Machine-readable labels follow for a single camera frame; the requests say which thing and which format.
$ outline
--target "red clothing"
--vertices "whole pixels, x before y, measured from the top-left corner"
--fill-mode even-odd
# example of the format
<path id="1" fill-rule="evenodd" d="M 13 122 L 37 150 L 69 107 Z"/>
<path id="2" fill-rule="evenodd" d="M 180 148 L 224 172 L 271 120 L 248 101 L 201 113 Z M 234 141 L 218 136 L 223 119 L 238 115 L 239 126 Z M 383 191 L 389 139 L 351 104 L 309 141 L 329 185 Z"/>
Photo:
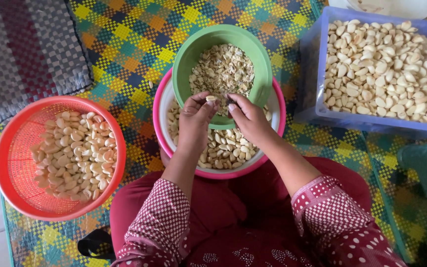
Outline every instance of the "red clothing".
<path id="1" fill-rule="evenodd" d="M 134 181 L 110 208 L 112 266 L 405 267 L 369 214 L 364 180 L 307 160 L 324 175 L 292 198 L 269 161 L 230 181 L 194 179 L 192 204 L 161 172 Z"/>

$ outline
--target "red plastic basket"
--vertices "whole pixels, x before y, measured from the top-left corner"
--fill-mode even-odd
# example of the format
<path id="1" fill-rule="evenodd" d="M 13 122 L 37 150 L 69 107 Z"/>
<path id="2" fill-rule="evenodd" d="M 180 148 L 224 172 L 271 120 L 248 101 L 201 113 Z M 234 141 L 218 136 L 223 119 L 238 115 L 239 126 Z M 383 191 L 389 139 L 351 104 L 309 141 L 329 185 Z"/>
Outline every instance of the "red plastic basket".
<path id="1" fill-rule="evenodd" d="M 118 157 L 110 184 L 95 200 L 80 203 L 49 196 L 37 186 L 36 165 L 29 147 L 40 143 L 45 121 L 63 111 L 95 112 L 105 118 L 115 134 Z M 0 137 L 0 190 L 19 212 L 45 221 L 71 220 L 97 208 L 113 194 L 123 176 L 126 145 L 115 118 L 97 103 L 75 96 L 53 96 L 34 102 L 6 125 Z"/>

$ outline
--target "red polka dot sleeve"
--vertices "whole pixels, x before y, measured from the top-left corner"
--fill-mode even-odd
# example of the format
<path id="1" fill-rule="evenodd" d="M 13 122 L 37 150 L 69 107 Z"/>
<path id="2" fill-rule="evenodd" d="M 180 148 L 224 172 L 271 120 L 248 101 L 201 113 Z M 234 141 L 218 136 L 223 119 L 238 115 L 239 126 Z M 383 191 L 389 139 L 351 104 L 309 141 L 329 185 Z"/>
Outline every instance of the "red polka dot sleeve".
<path id="1" fill-rule="evenodd" d="M 320 176 L 291 198 L 299 234 L 313 240 L 330 266 L 405 267 L 374 218 L 342 189 L 339 180 Z"/>
<path id="2" fill-rule="evenodd" d="M 177 185 L 158 179 L 125 234 L 111 267 L 176 267 L 190 250 L 190 204 Z"/>

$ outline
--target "hand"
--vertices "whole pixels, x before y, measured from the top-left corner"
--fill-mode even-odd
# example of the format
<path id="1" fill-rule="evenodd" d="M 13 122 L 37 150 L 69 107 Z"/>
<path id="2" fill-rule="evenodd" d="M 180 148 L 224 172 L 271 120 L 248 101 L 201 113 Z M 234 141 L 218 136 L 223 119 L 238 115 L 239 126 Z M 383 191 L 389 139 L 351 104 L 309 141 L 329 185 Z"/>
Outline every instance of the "hand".
<path id="1" fill-rule="evenodd" d="M 179 141 L 177 151 L 195 157 L 195 162 L 207 146 L 207 130 L 210 120 L 218 110 L 219 101 L 206 101 L 210 92 L 189 97 L 179 115 Z"/>
<path id="2" fill-rule="evenodd" d="M 241 133 L 249 142 L 261 148 L 265 141 L 279 136 L 271 128 L 260 107 L 254 105 L 241 94 L 229 93 L 227 96 L 237 103 L 237 105 L 228 105 L 228 110 L 240 128 Z"/>

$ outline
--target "blue plastic container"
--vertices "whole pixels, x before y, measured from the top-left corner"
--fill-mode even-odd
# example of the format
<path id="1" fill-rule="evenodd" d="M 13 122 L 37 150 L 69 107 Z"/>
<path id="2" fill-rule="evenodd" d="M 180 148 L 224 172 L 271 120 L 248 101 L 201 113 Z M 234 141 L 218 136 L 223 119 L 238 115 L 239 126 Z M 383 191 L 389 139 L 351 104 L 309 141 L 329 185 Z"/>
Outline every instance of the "blue plastic container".
<path id="1" fill-rule="evenodd" d="M 298 106 L 294 114 L 296 123 L 324 124 L 333 127 L 356 129 L 386 134 L 400 134 L 412 139 L 427 138 L 427 124 L 395 118 L 335 112 L 323 105 L 325 58 L 329 23 L 335 20 L 359 20 L 361 23 L 391 22 L 401 24 L 407 19 L 359 12 L 349 9 L 325 7 L 322 15 L 302 37 L 301 80 L 298 91 Z M 418 33 L 427 37 L 427 21 L 410 20 Z"/>

